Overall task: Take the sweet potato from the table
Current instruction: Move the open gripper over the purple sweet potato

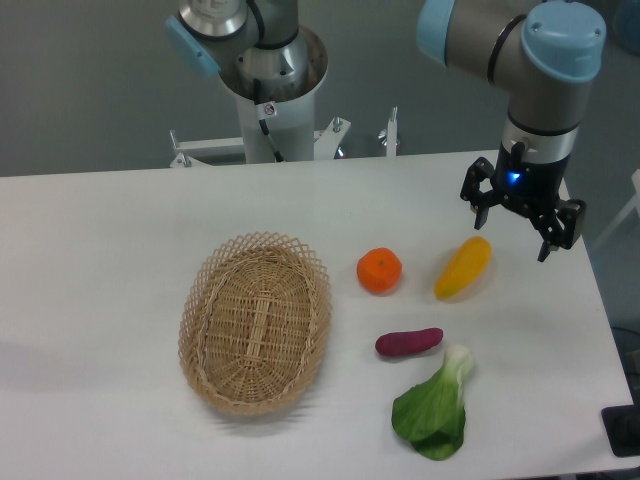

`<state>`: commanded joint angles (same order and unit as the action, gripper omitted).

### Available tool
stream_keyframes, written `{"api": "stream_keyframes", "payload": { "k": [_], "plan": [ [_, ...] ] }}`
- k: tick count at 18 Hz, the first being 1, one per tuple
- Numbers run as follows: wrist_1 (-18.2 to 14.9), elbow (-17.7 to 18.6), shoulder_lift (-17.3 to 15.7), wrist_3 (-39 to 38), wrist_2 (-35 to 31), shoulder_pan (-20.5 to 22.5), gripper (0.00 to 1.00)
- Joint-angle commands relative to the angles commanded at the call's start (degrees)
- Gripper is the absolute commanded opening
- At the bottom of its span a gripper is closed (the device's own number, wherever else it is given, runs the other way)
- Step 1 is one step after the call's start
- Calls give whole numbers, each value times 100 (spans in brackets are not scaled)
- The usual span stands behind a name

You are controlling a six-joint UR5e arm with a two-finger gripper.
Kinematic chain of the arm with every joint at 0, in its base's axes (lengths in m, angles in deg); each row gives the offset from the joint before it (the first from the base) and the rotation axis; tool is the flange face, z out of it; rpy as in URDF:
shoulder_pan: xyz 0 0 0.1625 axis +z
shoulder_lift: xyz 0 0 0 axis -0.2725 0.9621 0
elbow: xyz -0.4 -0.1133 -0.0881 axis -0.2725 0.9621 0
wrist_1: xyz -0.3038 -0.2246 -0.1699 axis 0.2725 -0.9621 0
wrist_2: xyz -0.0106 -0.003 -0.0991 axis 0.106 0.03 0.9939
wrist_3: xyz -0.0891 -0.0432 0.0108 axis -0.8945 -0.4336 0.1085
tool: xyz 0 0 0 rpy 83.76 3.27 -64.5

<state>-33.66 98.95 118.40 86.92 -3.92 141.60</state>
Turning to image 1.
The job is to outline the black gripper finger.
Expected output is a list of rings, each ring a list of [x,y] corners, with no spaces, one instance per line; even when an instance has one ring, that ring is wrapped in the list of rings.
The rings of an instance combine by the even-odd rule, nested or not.
[[[475,214],[476,230],[484,226],[491,208],[504,205],[504,195],[493,186],[495,173],[493,165],[485,157],[478,157],[467,169],[460,198],[469,203]]]
[[[537,260],[544,262],[559,249],[570,250],[582,233],[586,203],[579,199],[557,198],[550,205],[534,210],[530,221],[542,237]]]

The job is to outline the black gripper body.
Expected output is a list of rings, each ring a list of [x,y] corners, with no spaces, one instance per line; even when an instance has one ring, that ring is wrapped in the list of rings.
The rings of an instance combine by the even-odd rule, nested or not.
[[[529,163],[526,152],[517,147],[500,146],[495,171],[491,176],[490,206],[501,205],[525,218],[550,217],[557,211],[559,187],[570,156],[551,163]]]

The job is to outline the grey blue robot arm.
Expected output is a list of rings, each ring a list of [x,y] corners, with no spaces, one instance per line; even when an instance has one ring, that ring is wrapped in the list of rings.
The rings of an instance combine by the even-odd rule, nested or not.
[[[294,1],[183,1],[165,23],[177,53],[234,95],[250,163],[330,159],[336,141],[314,136],[314,95],[327,71],[323,43]],[[432,60],[510,94],[495,162],[476,160],[461,197],[482,226],[502,206],[539,232],[539,259],[578,240],[586,211],[564,200],[564,177],[606,25],[571,1],[428,1],[416,42]]]

